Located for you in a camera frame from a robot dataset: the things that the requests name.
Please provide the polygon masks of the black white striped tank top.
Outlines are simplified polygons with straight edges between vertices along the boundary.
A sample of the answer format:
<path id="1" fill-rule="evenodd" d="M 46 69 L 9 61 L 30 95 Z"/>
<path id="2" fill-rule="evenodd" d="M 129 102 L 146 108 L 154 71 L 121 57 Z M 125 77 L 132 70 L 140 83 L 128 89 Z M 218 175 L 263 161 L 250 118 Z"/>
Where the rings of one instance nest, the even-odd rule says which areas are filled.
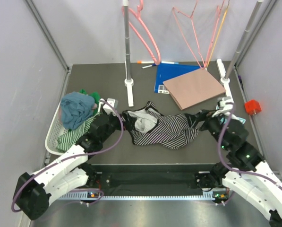
<path id="1" fill-rule="evenodd" d="M 139 110 L 127 111 L 137 118 L 135 130 L 128 131 L 134 145 L 159 144 L 178 150 L 192 142 L 199 134 L 198 128 L 189 127 L 184 113 L 163 115 L 151 101 Z"/>

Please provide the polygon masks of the thick pink plastic hanger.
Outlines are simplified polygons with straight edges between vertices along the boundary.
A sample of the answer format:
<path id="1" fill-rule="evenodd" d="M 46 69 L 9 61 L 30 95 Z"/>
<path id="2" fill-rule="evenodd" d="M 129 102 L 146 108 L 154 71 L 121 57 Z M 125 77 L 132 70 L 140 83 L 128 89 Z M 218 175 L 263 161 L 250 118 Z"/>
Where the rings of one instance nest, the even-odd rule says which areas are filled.
<path id="1" fill-rule="evenodd" d="M 162 58 L 161 58 L 161 53 L 160 53 L 159 47 L 157 45 L 157 42 L 154 39 L 151 31 L 147 27 L 146 23 L 143 21 L 143 19 L 141 17 L 142 11 L 144 9 L 144 1 L 143 0 L 138 1 L 138 4 L 136 6 L 136 10 L 133 10 L 129 6 L 129 0 L 122 0 L 121 2 L 122 2 L 121 12 L 122 12 L 122 15 L 124 17 L 124 27 L 125 27 L 124 30 L 125 30 L 125 32 L 129 31 L 129 29 L 131 28 L 134 31 L 134 33 L 137 35 L 137 37 L 139 38 L 141 43 L 144 45 L 144 47 L 146 48 L 148 53 L 150 54 L 151 59 L 153 61 L 153 64 L 155 64 L 155 65 L 161 64 Z M 140 34 L 140 32 L 137 30 L 137 28 L 131 23 L 131 21 L 129 19 L 130 15 L 132 15 L 135 18 L 135 20 L 140 24 L 140 26 L 143 28 L 144 32 L 148 36 L 148 38 L 149 38 L 149 40 L 150 40 L 150 42 L 153 46 L 153 49 L 155 50 L 155 53 L 153 52 L 153 49 L 149 46 L 147 41 Z"/>

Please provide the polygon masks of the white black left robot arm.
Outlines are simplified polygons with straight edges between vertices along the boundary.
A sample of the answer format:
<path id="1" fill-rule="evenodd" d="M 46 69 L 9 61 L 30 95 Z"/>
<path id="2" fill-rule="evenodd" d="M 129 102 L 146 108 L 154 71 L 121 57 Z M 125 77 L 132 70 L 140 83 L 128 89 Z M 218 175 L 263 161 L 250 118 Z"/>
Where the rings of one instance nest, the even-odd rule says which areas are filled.
<path id="1" fill-rule="evenodd" d="M 23 173 L 15 188 L 11 209 L 24 212 L 30 220 L 41 217 L 60 197 L 81 186 L 93 187 L 97 177 L 87 164 L 94 155 L 106 152 L 103 143 L 116 131 L 128 129 L 123 114 L 98 114 L 91 118 L 88 130 L 68 132 L 73 144 L 67 151 L 32 173 Z"/>

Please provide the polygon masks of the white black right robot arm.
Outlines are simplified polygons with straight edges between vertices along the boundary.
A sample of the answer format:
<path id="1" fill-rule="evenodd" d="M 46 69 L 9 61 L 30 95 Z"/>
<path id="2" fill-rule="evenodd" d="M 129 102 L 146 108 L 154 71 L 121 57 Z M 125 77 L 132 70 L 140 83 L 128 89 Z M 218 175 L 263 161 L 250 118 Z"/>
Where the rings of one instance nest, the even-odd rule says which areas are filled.
<path id="1" fill-rule="evenodd" d="M 209 131 L 218 142 L 220 162 L 207 173 L 196 174 L 197 185 L 208 181 L 210 188 L 228 188 L 254 206 L 272 227 L 282 227 L 282 182 L 264 156 L 249 142 L 248 131 L 239 120 L 224 119 L 224 114 L 202 110 L 192 119 L 202 122 L 200 130 Z"/>

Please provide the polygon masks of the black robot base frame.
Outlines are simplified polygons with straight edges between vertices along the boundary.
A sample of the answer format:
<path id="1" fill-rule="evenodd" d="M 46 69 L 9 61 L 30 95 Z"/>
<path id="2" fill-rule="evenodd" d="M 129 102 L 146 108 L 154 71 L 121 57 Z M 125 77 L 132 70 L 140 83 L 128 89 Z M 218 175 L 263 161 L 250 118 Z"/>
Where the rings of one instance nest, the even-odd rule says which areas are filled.
<path id="1" fill-rule="evenodd" d="M 90 174 L 84 188 L 100 189 L 105 196 L 189 196 L 226 192 L 209 175 L 212 164 L 85 164 Z"/>

